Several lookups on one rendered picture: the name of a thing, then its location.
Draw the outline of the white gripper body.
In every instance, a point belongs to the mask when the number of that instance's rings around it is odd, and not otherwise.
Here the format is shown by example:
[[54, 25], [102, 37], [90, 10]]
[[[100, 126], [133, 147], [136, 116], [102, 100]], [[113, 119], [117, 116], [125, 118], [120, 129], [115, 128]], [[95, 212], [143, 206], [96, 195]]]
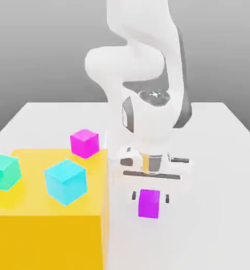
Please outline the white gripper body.
[[180, 187], [182, 177], [169, 173], [147, 174], [137, 170], [123, 170], [121, 184], [131, 191], [140, 189], [172, 191]]

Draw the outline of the small purple cube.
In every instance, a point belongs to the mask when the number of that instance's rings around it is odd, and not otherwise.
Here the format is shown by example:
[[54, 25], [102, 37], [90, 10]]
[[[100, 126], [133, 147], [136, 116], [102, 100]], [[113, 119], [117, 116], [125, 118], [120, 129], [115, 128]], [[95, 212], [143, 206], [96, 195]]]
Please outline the small purple cube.
[[138, 216], [158, 219], [160, 204], [160, 191], [141, 189], [138, 202]]

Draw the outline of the small cyan cube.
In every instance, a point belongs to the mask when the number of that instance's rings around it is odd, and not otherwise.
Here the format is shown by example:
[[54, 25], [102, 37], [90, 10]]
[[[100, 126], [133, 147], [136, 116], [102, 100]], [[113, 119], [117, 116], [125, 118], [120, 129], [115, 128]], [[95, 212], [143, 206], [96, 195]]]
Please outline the small cyan cube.
[[68, 206], [88, 191], [86, 169], [65, 159], [44, 171], [47, 193]]

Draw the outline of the small magenta cube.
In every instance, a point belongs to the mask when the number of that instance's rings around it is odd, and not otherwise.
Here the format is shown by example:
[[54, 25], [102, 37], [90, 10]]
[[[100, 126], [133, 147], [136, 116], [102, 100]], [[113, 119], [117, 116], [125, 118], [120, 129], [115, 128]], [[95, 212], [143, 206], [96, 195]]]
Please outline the small magenta cube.
[[71, 152], [87, 159], [100, 151], [99, 134], [88, 129], [82, 129], [70, 135]]

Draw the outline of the small green cube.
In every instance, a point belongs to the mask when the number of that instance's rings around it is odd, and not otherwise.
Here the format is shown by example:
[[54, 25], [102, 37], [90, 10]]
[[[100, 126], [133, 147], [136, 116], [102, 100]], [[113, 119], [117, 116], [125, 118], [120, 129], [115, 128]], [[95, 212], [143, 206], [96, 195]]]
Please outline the small green cube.
[[20, 179], [19, 160], [15, 157], [0, 155], [0, 190], [9, 191]]

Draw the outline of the large yellow box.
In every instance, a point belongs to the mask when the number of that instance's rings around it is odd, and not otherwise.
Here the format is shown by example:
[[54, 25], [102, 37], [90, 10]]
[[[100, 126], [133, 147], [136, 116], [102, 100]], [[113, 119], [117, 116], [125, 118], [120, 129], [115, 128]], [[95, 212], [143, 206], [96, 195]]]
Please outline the large yellow box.
[[[69, 149], [17, 149], [22, 179], [0, 191], [0, 270], [107, 270], [108, 152], [88, 159]], [[68, 206], [47, 194], [44, 172], [72, 160], [87, 172], [88, 192]]]

